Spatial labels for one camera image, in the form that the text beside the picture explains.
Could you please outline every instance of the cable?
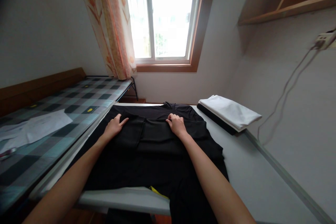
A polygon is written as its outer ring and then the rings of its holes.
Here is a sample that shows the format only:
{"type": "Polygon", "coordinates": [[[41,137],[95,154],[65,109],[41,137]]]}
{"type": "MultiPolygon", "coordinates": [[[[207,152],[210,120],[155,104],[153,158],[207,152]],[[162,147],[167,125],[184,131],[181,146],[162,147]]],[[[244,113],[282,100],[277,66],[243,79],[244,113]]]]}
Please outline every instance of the cable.
{"type": "Polygon", "coordinates": [[[323,44],[324,44],[324,41],[317,41],[317,42],[315,43],[315,45],[312,46],[312,47],[308,50],[308,52],[304,55],[304,57],[302,58],[302,60],[300,61],[300,63],[296,66],[296,68],[294,69],[294,71],[293,71],[292,74],[290,75],[289,79],[287,80],[287,82],[286,82],[286,84],[285,84],[285,86],[284,86],[284,88],[283,88],[283,91],[282,91],[282,94],[281,94],[280,98],[278,99],[278,101],[277,101],[276,104],[275,104],[275,107],[274,107],[273,112],[272,112],[272,113],[266,118],[266,120],[265,120],[262,124],[260,124],[260,126],[258,127],[257,139],[258,139],[259,142],[260,142],[260,140],[259,140],[260,128],[261,128],[261,127],[262,127],[262,126],[269,120],[269,118],[271,118],[272,115],[275,114],[275,112],[276,112],[276,110],[277,110],[277,107],[278,107],[278,105],[279,105],[281,99],[282,99],[283,96],[285,95],[287,86],[288,86],[289,82],[291,81],[292,77],[294,76],[296,70],[301,66],[301,64],[304,62],[304,60],[305,60],[306,57],[308,56],[308,54],[309,54],[313,49],[315,49],[315,48],[321,48],[321,47],[323,46],[323,44]]]}
{"type": "Polygon", "coordinates": [[[281,94],[280,98],[279,98],[278,101],[276,102],[276,105],[275,105],[275,107],[274,107],[273,112],[272,112],[272,113],[266,118],[266,120],[265,120],[262,124],[260,124],[260,126],[258,127],[257,139],[258,139],[259,142],[260,142],[260,140],[259,140],[259,132],[260,132],[260,128],[261,128],[261,126],[263,126],[263,125],[265,124],[265,122],[267,122],[268,119],[271,118],[271,116],[275,114],[275,112],[276,112],[276,110],[277,110],[277,107],[278,107],[278,105],[279,105],[279,102],[281,101],[282,97],[285,95],[286,88],[287,88],[287,86],[288,86],[290,80],[292,79],[294,73],[295,73],[296,70],[301,66],[301,64],[304,62],[304,60],[306,59],[306,57],[308,56],[308,54],[311,52],[312,49],[313,49],[313,47],[309,49],[309,51],[306,53],[306,55],[303,57],[303,59],[300,61],[300,63],[297,65],[297,67],[294,69],[294,71],[293,71],[292,74],[290,75],[288,81],[286,82],[286,84],[285,84],[285,86],[284,86],[284,88],[283,88],[283,91],[282,91],[282,94],[281,94]]]}
{"type": "Polygon", "coordinates": [[[286,95],[285,95],[285,98],[284,98],[284,101],[282,103],[282,107],[281,107],[281,112],[280,112],[280,117],[279,119],[277,120],[277,122],[274,124],[273,128],[272,128],[272,131],[271,131],[271,134],[270,134],[270,137],[266,140],[265,143],[263,143],[263,145],[266,145],[270,142],[270,140],[273,138],[274,134],[275,134],[275,131],[277,129],[277,127],[279,126],[280,122],[282,121],[282,118],[284,117],[284,110],[285,110],[285,104],[286,104],[286,101],[287,101],[287,98],[288,98],[288,95],[289,93],[294,89],[296,83],[298,82],[298,79],[300,77],[300,75],[303,73],[303,71],[313,62],[313,60],[316,58],[316,56],[319,54],[319,50],[316,51],[316,53],[312,56],[312,58],[308,61],[308,63],[304,66],[304,68],[302,68],[302,70],[298,73],[297,77],[295,78],[295,81],[293,83],[293,85],[291,86],[291,88],[287,91],[286,95]]]}

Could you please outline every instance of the curtain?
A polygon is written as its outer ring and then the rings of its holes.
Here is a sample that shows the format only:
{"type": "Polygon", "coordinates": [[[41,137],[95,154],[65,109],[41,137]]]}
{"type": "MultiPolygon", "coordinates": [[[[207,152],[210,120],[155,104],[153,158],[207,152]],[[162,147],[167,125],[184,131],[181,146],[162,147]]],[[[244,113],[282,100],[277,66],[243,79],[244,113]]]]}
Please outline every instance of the curtain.
{"type": "Polygon", "coordinates": [[[109,76],[136,75],[127,0],[84,0],[109,76]]]}

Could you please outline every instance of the electrical outlet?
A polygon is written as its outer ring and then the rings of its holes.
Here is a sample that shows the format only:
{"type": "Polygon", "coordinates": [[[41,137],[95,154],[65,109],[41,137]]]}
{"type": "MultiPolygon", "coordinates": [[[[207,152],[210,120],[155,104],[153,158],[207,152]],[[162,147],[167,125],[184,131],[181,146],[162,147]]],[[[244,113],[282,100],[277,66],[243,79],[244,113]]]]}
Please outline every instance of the electrical outlet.
{"type": "Polygon", "coordinates": [[[330,42],[335,38],[336,33],[321,33],[317,36],[317,38],[315,39],[315,42],[317,41],[324,41],[324,44],[321,48],[319,48],[320,50],[325,50],[328,48],[330,42]]]}

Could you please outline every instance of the window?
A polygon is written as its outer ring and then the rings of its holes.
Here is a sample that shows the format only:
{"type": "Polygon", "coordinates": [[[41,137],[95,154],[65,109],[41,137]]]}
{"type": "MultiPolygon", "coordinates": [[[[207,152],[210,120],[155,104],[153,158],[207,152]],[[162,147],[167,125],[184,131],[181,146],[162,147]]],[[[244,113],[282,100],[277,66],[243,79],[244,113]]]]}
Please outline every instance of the window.
{"type": "Polygon", "coordinates": [[[190,65],[201,1],[128,0],[138,68],[190,65]]]}

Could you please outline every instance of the checkered mattress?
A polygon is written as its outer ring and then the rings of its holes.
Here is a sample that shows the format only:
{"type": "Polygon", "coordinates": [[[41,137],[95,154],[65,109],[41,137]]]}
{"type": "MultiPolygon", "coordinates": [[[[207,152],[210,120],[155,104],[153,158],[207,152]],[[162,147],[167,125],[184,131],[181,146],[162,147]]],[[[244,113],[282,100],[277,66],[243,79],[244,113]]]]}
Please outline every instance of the checkered mattress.
{"type": "MultiPolygon", "coordinates": [[[[117,100],[131,80],[86,78],[29,107],[0,118],[0,127],[65,109],[72,123],[41,140],[22,146],[0,163],[0,214],[25,191],[88,129],[108,106],[117,100]]],[[[0,142],[0,149],[8,140],[0,142]]]]}

